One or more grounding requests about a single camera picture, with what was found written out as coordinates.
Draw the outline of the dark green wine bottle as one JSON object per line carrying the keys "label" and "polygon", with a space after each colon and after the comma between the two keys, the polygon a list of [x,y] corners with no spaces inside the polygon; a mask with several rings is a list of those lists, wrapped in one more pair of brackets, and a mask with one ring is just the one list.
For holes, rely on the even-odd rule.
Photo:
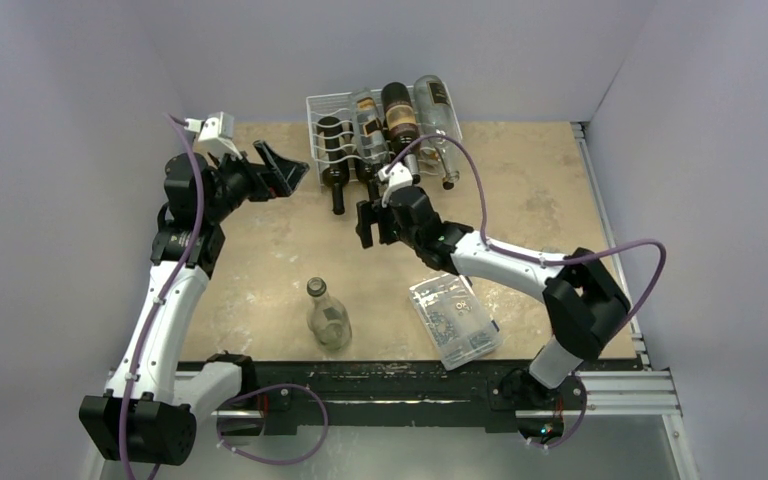
{"label": "dark green wine bottle", "polygon": [[381,198],[378,171],[382,168],[380,162],[375,162],[365,157],[358,156],[354,160],[355,176],[359,182],[365,185],[369,201],[374,202]]}

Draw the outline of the dark brown wine bottle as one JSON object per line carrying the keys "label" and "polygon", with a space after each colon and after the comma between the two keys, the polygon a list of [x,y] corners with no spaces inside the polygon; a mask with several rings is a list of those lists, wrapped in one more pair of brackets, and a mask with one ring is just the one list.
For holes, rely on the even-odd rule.
{"label": "dark brown wine bottle", "polygon": [[326,116],[319,120],[317,133],[322,140],[322,148],[326,155],[326,165],[320,177],[323,184],[330,190],[332,198],[332,213],[345,213],[343,189],[349,181],[348,161],[344,146],[345,130],[342,121],[334,116]]}

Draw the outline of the square clear liquor bottle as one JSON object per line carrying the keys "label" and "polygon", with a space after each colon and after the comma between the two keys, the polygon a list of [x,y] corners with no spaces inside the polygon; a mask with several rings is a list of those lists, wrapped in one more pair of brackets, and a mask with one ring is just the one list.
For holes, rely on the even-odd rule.
{"label": "square clear liquor bottle", "polygon": [[353,92],[349,98],[349,107],[357,153],[368,164],[389,163],[389,145],[372,92],[369,89]]}

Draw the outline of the olive green wine bottle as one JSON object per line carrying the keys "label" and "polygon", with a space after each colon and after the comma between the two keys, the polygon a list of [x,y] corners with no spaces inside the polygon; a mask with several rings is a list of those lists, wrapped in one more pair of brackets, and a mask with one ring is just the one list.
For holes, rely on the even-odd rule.
{"label": "olive green wine bottle", "polygon": [[410,171],[413,183],[421,181],[418,162],[418,146],[410,144],[420,136],[416,114],[407,87],[400,82],[391,82],[381,91],[388,139],[396,155],[404,153],[402,163]]}

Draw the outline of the clear glass wine bottle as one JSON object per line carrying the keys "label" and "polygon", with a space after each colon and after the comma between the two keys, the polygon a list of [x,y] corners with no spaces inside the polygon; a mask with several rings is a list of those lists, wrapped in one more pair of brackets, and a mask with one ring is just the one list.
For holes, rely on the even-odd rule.
{"label": "clear glass wine bottle", "polygon": [[[448,89],[440,77],[424,75],[418,78],[413,85],[413,94],[423,135],[440,134],[458,142],[462,140]],[[445,155],[459,171],[462,154],[456,146],[439,137],[428,140],[426,144]]]}

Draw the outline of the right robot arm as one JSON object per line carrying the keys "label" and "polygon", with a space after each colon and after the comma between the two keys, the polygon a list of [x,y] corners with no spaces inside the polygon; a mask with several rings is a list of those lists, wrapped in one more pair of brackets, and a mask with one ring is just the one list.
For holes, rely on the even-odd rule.
{"label": "right robot arm", "polygon": [[598,359],[621,330],[631,303],[594,252],[547,254],[484,238],[444,221],[418,186],[357,203],[356,233],[365,248],[401,242],[430,269],[477,277],[540,301],[551,327],[547,343],[521,376],[524,399],[544,407],[582,363]]}

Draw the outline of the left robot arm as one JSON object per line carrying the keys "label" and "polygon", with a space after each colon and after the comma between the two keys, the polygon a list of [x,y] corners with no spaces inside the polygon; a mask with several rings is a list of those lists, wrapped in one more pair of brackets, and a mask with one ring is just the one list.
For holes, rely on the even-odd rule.
{"label": "left robot arm", "polygon": [[176,372],[196,306],[212,279],[225,235],[221,223],[244,202],[291,196],[310,170],[253,144],[261,158],[187,151],[164,167],[166,203],[157,216],[149,284],[128,347],[102,394],[87,395],[79,420],[106,460],[180,466],[198,426],[224,403],[244,409],[257,399],[253,361],[209,357],[191,379]]}

